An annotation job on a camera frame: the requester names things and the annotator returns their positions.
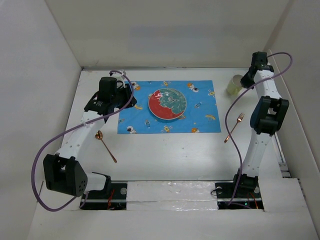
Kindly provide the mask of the blue space print cloth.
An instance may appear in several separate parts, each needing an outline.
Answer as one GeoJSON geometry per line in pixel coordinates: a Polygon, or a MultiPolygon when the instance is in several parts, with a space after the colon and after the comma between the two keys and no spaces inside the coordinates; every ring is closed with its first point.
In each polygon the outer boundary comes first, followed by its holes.
{"type": "Polygon", "coordinates": [[[118,134],[219,133],[221,131],[214,84],[211,80],[133,81],[137,104],[119,114],[118,134]],[[174,120],[154,116],[148,107],[152,93],[172,88],[184,94],[187,107],[174,120]]]}

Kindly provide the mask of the red and teal plate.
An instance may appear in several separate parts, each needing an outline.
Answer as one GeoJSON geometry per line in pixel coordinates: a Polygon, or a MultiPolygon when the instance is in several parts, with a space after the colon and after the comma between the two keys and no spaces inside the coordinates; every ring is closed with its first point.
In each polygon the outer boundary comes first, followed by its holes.
{"type": "Polygon", "coordinates": [[[187,109],[187,100],[183,93],[174,88],[161,88],[148,98],[150,112],[161,120],[175,120],[187,109]]]}

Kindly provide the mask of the pale yellow mug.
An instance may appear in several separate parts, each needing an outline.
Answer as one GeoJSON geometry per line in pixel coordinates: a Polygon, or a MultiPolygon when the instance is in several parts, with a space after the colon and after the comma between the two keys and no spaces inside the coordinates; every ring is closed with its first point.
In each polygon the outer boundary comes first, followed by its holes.
{"type": "Polygon", "coordinates": [[[242,75],[236,74],[229,81],[226,91],[229,95],[237,95],[244,87],[241,84],[242,75]]]}

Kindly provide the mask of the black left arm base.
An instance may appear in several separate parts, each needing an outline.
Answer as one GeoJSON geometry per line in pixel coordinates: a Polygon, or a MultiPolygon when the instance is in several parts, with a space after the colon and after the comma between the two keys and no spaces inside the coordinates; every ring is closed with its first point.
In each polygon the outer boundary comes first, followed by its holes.
{"type": "Polygon", "coordinates": [[[81,210],[122,211],[127,209],[128,182],[113,181],[109,175],[92,172],[89,184],[83,193],[81,210]]]}

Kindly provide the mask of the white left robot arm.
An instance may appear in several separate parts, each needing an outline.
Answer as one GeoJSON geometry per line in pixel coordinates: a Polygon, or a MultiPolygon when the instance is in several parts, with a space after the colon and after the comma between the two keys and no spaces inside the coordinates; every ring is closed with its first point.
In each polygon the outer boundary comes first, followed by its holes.
{"type": "Polygon", "coordinates": [[[111,194],[116,181],[213,180],[231,177],[239,157],[221,126],[210,80],[132,81],[105,76],[81,124],[43,161],[47,188],[111,194]]]}

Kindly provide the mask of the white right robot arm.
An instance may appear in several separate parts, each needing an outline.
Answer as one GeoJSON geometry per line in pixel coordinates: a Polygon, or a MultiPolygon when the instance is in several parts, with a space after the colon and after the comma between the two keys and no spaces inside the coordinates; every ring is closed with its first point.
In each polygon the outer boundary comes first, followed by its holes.
{"type": "Polygon", "coordinates": [[[240,80],[245,89],[255,89],[259,101],[251,115],[251,139],[231,191],[237,197],[253,192],[258,186],[260,164],[272,136],[280,130],[289,108],[289,101],[279,94],[274,68],[268,63],[266,52],[252,54],[248,72],[240,80]]]}

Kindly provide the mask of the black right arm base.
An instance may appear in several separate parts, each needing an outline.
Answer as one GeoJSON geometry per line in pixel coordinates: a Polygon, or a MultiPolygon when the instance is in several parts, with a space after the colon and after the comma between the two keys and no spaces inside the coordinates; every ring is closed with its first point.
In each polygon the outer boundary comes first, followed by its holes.
{"type": "Polygon", "coordinates": [[[258,177],[234,175],[233,180],[218,181],[210,194],[217,199],[219,210],[263,210],[258,177]]]}

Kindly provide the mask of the copper fork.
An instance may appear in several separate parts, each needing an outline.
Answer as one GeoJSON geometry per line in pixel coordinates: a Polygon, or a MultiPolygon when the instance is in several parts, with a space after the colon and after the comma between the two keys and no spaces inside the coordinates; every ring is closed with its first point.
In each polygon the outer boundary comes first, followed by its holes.
{"type": "Polygon", "coordinates": [[[238,118],[236,119],[236,123],[235,123],[234,127],[230,131],[230,134],[228,134],[228,136],[225,138],[224,143],[226,143],[230,139],[231,134],[233,133],[233,131],[235,130],[237,125],[243,121],[244,116],[245,116],[245,114],[243,112],[238,116],[238,118]]]}

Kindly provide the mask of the copper spoon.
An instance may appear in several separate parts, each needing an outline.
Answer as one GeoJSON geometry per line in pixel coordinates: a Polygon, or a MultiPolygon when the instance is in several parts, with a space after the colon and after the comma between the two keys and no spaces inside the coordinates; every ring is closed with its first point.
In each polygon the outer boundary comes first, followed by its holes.
{"type": "Polygon", "coordinates": [[[117,159],[115,158],[115,156],[111,153],[111,151],[109,150],[109,148],[107,147],[106,143],[103,140],[103,133],[98,130],[97,133],[95,134],[95,138],[97,140],[100,140],[102,142],[102,144],[104,145],[104,147],[106,148],[106,150],[108,151],[110,157],[112,158],[112,160],[114,161],[114,163],[117,163],[117,159]]]}

